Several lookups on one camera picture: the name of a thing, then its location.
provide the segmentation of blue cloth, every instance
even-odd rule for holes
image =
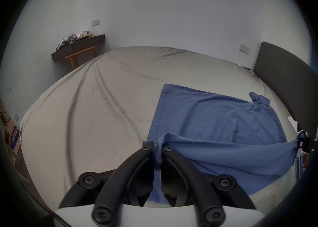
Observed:
[[[253,194],[288,172],[298,139],[287,142],[270,101],[250,93],[253,102],[165,84],[147,141],[155,141],[155,169],[169,143],[200,171],[228,174]],[[155,172],[150,200],[166,202]]]

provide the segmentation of wooden stool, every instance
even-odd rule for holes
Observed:
[[[78,51],[78,52],[76,52],[74,54],[68,55],[68,56],[65,57],[65,59],[68,59],[68,58],[70,59],[71,64],[72,64],[72,68],[73,68],[73,70],[75,70],[79,66],[79,64],[77,62],[77,55],[80,55],[80,54],[85,53],[85,52],[90,51],[90,50],[93,50],[94,57],[96,58],[97,55],[96,55],[95,46],[92,46],[92,47],[89,47],[87,49]]]

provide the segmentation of upholstered headboard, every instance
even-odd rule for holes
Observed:
[[[318,75],[294,54],[267,42],[261,44],[254,73],[281,99],[298,129],[316,137]]]

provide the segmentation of beige bed sheet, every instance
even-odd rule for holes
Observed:
[[[271,100],[287,140],[297,136],[282,102],[250,70],[170,47],[115,49],[54,83],[21,120],[28,171],[52,210],[80,174],[116,169],[141,147],[165,83],[250,102],[249,92],[262,94]],[[251,196],[264,213],[284,196],[281,190],[292,187],[294,170],[289,172],[278,185]]]

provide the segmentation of screw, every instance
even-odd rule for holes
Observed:
[[[84,178],[84,182],[85,182],[86,184],[93,184],[93,183],[95,182],[95,178],[94,178],[93,176],[91,176],[91,175],[86,176],[86,177]]]
[[[142,150],[149,151],[149,150],[150,150],[150,147],[149,147],[149,146],[144,146],[144,147],[142,148]]]
[[[229,186],[230,185],[230,181],[227,178],[222,178],[220,180],[220,185],[221,186]]]
[[[101,225],[107,225],[110,224],[113,220],[112,213],[105,208],[97,208],[93,211],[92,215],[93,219]]]
[[[164,148],[164,150],[165,150],[165,151],[172,151],[172,150],[173,150],[173,148],[172,148],[172,147],[170,147],[170,146],[168,146],[168,147],[165,147],[165,148]]]
[[[205,220],[211,225],[220,225],[225,220],[224,212],[219,208],[209,209],[205,214]]]

